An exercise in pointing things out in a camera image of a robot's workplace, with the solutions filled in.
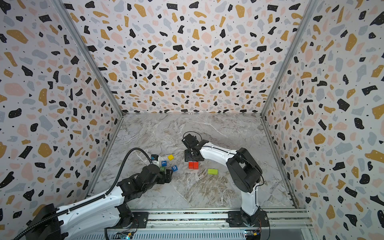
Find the lime green rectangular block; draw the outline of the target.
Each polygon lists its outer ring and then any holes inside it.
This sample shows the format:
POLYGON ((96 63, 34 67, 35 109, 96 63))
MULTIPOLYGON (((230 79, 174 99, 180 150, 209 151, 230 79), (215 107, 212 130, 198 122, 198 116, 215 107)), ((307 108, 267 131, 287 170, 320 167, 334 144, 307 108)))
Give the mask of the lime green rectangular block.
POLYGON ((217 170, 217 169, 208 169, 207 170, 207 173, 209 174, 209 175, 218 175, 219 174, 219 170, 217 170))

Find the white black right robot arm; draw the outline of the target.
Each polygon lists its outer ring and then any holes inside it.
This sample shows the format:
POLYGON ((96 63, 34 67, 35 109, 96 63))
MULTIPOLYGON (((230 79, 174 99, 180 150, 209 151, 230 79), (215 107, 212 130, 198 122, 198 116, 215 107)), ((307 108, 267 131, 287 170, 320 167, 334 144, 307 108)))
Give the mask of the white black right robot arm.
POLYGON ((257 186, 263 181, 263 171, 245 148, 229 150, 212 144, 207 140, 187 134, 183 136, 185 162, 198 163, 211 160, 227 167, 235 186, 241 191, 241 211, 247 217, 254 216, 259 210, 257 204, 257 186))

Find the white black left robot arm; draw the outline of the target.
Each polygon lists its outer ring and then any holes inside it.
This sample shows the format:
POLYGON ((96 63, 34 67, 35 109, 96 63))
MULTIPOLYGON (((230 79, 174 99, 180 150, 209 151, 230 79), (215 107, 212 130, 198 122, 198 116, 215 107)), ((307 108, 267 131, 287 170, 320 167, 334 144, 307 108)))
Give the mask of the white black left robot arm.
POLYGON ((100 229, 136 228, 139 218, 128 203, 156 184, 170 183, 172 175, 173 170, 150 164, 140 173, 119 181, 111 191, 66 206, 44 206, 29 223, 25 237, 28 240, 72 240, 100 229))

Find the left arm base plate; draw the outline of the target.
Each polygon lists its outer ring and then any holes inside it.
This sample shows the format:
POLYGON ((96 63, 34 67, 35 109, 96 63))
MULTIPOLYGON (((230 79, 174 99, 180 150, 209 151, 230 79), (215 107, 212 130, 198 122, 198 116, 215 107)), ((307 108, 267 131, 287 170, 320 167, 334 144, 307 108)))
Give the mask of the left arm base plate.
POLYGON ((149 212, 133 212, 126 217, 121 217, 118 223, 109 229, 145 229, 149 219, 149 212))

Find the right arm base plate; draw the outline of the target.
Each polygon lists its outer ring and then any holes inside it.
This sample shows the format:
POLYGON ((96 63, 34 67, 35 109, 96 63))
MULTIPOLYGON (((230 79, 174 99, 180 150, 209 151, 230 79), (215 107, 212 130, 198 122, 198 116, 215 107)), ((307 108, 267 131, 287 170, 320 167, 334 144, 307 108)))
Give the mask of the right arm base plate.
POLYGON ((270 226, 267 214, 261 209, 258 209, 252 216, 246 214, 243 210, 229 211, 226 222, 231 228, 259 228, 270 226))

